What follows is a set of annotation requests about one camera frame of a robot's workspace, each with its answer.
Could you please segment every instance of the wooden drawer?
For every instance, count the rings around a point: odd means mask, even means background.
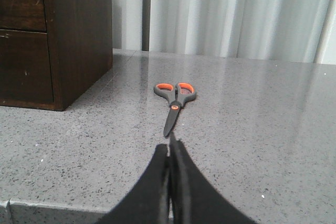
[[[43,0],[0,0],[0,27],[45,31]]]
[[[47,35],[0,30],[0,102],[50,103],[52,92]]]

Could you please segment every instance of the white curtain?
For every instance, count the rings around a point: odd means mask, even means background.
[[[116,48],[336,64],[334,0],[112,1]]]

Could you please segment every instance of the gray countertop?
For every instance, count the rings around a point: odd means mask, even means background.
[[[113,61],[63,112],[0,107],[0,222],[115,206],[167,143],[153,86],[183,81],[197,98],[175,135],[227,200],[258,223],[336,223],[336,66],[125,50]]]

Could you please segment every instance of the scissors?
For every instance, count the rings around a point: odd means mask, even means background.
[[[186,82],[179,82],[175,87],[169,83],[159,83],[154,86],[154,93],[166,98],[169,103],[169,114],[163,129],[163,135],[167,137],[174,127],[178,113],[187,102],[196,98],[194,87]]]

